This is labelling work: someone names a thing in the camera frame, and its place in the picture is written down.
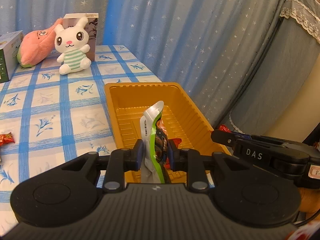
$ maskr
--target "cardboard box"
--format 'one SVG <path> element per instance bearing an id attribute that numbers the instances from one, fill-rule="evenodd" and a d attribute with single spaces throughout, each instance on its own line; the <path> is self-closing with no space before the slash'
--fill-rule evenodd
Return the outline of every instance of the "cardboard box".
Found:
<path id="1" fill-rule="evenodd" d="M 17 54 L 22 39 L 22 31 L 0 36 L 0 83 L 9 81 L 17 67 Z"/>
<path id="2" fill-rule="evenodd" d="M 66 29 L 68 27 L 73 27 L 76 25 L 78 20 L 86 16 L 89 20 L 88 24 L 84 27 L 84 29 L 89 34 L 88 44 L 90 46 L 90 50 L 86 53 L 87 57 L 91 60 L 94 60 L 95 52 L 96 52 L 96 38 L 97 38 L 97 29 L 98 29 L 98 13 L 67 13 L 63 18 L 63 27 Z"/>

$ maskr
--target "tablecloth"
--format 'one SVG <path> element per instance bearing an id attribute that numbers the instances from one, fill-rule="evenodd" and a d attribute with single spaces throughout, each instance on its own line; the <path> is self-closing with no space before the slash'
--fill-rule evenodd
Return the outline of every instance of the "tablecloth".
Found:
<path id="1" fill-rule="evenodd" d="M 9 200 L 20 182 L 86 152 L 116 148 L 106 83 L 160 82 L 125 46 L 97 46 L 91 68 L 68 75 L 59 74 L 58 56 L 53 51 L 33 68 L 18 66 L 0 84 L 0 134 L 15 139 L 0 147 L 0 236 L 17 223 Z"/>

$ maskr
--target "green striped shirt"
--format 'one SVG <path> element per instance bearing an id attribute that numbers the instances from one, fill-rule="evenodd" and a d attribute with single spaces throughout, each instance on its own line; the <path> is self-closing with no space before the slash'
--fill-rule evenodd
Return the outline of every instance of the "green striped shirt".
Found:
<path id="1" fill-rule="evenodd" d="M 64 64 L 69 65 L 71 70 L 80 68 L 80 61 L 86 55 L 80 49 L 74 49 L 64 53 Z"/>

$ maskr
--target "green and silver snack bag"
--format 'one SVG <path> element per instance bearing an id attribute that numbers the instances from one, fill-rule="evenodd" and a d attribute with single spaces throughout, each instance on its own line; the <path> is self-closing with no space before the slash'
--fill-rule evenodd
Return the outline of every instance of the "green and silver snack bag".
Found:
<path id="1" fill-rule="evenodd" d="M 143 112 L 140 119 L 144 154 L 141 163 L 141 183 L 170 183 L 164 164 L 167 160 L 167 130 L 161 120 L 163 101 Z"/>

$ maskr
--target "stuffed bunny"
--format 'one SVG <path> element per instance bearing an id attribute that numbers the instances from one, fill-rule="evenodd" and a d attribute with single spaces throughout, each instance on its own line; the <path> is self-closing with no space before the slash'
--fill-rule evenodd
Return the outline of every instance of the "stuffed bunny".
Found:
<path id="1" fill-rule="evenodd" d="M 88 18 L 82 17 L 74 27 L 64 29 L 61 24 L 58 24 L 54 28 L 56 33 L 54 46 L 58 52 L 62 53 L 57 58 L 57 62 L 64 63 L 59 68 L 61 75 L 90 67 L 91 60 L 85 55 L 90 50 L 90 46 L 87 44 L 89 35 L 84 30 L 87 23 Z"/>

